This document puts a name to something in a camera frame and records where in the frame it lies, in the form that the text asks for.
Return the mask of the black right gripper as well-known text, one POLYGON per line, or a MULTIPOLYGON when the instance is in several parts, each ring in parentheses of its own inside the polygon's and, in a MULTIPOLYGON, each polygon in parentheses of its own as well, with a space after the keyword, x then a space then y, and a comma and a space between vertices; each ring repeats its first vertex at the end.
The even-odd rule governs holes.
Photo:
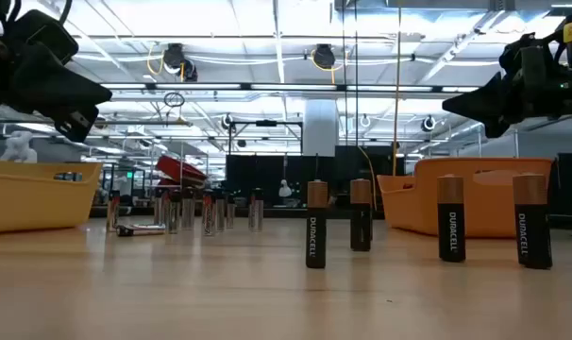
POLYGON ((442 104, 445 111, 484 123, 488 139, 527 118, 572 115, 572 67, 561 65, 543 46, 521 47, 512 76, 496 73, 484 86, 442 104))

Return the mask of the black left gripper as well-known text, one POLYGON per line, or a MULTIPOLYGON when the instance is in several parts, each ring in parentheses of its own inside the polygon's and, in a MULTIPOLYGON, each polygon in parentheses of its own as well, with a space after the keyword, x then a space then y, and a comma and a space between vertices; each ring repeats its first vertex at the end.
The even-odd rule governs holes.
POLYGON ((111 97, 39 42, 0 44, 0 105, 54 118, 56 130, 72 142, 85 141, 99 113, 96 105, 111 97))

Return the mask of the yellow plastic bin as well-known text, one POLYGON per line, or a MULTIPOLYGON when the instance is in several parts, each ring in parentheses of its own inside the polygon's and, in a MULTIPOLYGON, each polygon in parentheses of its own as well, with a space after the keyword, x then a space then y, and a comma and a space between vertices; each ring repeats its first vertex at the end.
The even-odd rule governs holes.
POLYGON ((102 165, 0 161, 0 232, 73 228, 89 219, 102 165), (57 173, 82 181, 55 180, 57 173))

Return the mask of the black copper Duracell battery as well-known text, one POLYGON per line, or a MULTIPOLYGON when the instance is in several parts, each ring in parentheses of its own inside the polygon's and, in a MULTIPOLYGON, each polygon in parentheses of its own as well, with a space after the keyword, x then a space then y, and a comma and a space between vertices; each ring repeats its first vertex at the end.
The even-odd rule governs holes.
POLYGON ((328 184, 320 179, 308 183, 306 266, 324 269, 327 257, 328 184))
POLYGON ((350 247, 353 251, 369 251, 372 241, 372 198, 368 179, 350 182, 350 247))
POLYGON ((438 178, 437 210, 439 258, 462 263, 466 259, 463 178, 438 178))
POLYGON ((547 222, 547 179, 539 174, 513 178, 513 203, 518 262, 531 269, 552 266, 547 222))

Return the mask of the thick silver black Energizer battery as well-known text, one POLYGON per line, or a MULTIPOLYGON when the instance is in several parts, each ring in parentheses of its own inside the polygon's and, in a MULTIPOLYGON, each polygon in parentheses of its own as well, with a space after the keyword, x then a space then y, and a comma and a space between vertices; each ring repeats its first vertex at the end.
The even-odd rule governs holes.
POLYGON ((263 190, 254 188, 249 201, 248 227, 252 232, 261 232, 263 223, 263 190))

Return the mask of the orange plastic bin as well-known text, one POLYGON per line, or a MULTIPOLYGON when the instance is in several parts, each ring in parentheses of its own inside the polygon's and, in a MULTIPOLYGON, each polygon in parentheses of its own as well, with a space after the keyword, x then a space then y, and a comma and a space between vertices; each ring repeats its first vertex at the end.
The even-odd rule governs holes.
POLYGON ((468 238, 513 238, 513 177, 539 174, 548 178, 548 158, 441 158, 423 159, 412 176, 378 176, 388 225, 435 236, 437 180, 463 179, 465 233, 468 238))

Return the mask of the white square pillar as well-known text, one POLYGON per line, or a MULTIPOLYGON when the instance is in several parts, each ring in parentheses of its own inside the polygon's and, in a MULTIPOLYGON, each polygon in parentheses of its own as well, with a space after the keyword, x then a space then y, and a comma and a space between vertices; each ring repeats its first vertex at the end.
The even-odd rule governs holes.
POLYGON ((338 144, 338 128, 335 100, 307 101, 303 117, 303 155, 333 157, 338 144))

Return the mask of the black partition panels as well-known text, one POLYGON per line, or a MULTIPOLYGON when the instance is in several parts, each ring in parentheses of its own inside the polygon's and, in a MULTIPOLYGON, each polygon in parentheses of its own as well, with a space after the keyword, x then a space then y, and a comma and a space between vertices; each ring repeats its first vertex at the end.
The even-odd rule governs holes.
POLYGON ((328 184, 328 199, 338 207, 349 202, 350 181, 376 176, 403 176, 406 157, 393 155, 390 146, 338 145, 333 157, 292 155, 228 155, 224 188, 237 197, 250 198, 254 188, 262 188, 267 206, 302 207, 307 204, 307 184, 320 179, 328 184), (286 179, 292 189, 280 197, 280 182, 286 179))

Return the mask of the black gantry frame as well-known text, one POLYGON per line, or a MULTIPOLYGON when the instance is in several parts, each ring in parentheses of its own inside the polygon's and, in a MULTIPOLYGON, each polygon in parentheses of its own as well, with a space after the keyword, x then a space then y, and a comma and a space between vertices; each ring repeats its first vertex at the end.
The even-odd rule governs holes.
POLYGON ((286 121, 275 121, 275 120, 257 120, 254 122, 244 122, 244 121, 231 121, 228 124, 228 154, 232 153, 233 142, 235 140, 251 140, 251 141, 276 141, 276 142, 289 142, 293 138, 299 141, 300 145, 300 152, 303 152, 304 148, 304 137, 303 137, 303 127, 304 124, 302 122, 286 122, 286 121), (240 134, 250 125, 254 125, 258 128, 275 128, 278 126, 284 126, 286 130, 292 135, 292 137, 285 136, 285 137, 277 137, 277 136, 262 136, 262 137, 242 137, 240 138, 240 134), (300 128, 300 134, 297 135, 292 129, 291 126, 297 126, 300 128))

